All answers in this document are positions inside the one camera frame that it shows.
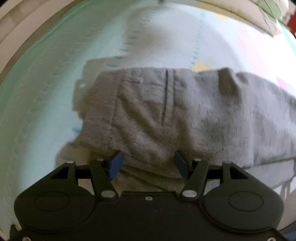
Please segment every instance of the bed sheet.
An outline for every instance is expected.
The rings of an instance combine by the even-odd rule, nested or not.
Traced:
[[[230,67],[296,95],[296,40],[274,38],[233,18],[157,1],[86,0],[18,60],[0,85],[0,229],[17,224],[13,202],[64,161],[85,164],[75,142],[83,96],[104,70]]]

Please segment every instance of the silver screw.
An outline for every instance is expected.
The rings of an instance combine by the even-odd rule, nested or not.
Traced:
[[[197,196],[197,192],[193,191],[193,190],[185,190],[182,192],[182,195],[184,197],[188,197],[188,198],[194,198]]]
[[[23,237],[22,241],[32,241],[29,237]]]
[[[115,197],[116,193],[112,190],[105,190],[101,192],[101,195],[105,198],[113,198]]]

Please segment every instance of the folded clothing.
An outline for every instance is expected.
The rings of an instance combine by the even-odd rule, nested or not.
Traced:
[[[176,150],[216,165],[232,161],[250,168],[283,161],[286,166],[284,160],[296,156],[295,117],[294,97],[249,73],[120,69],[97,78],[78,139],[105,156],[122,150],[125,174],[180,190]],[[265,175],[271,173],[265,169]],[[276,176],[282,183],[293,169]]]
[[[282,34],[278,20],[289,9],[288,0],[200,0],[226,9],[271,35]]]

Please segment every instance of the red object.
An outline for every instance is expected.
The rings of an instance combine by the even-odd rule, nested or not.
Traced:
[[[288,27],[291,28],[291,32],[293,34],[296,33],[296,13],[290,18],[290,21],[288,22]]]

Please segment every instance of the gray fabric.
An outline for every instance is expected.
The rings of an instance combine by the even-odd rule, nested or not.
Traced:
[[[180,191],[184,182],[173,164],[178,149],[211,164],[264,165],[265,175],[270,166],[274,186],[293,175],[293,161],[277,169],[296,156],[295,117],[295,99],[252,74],[120,69],[97,78],[78,139],[105,156],[122,150],[120,178],[134,178],[123,184],[131,190]]]

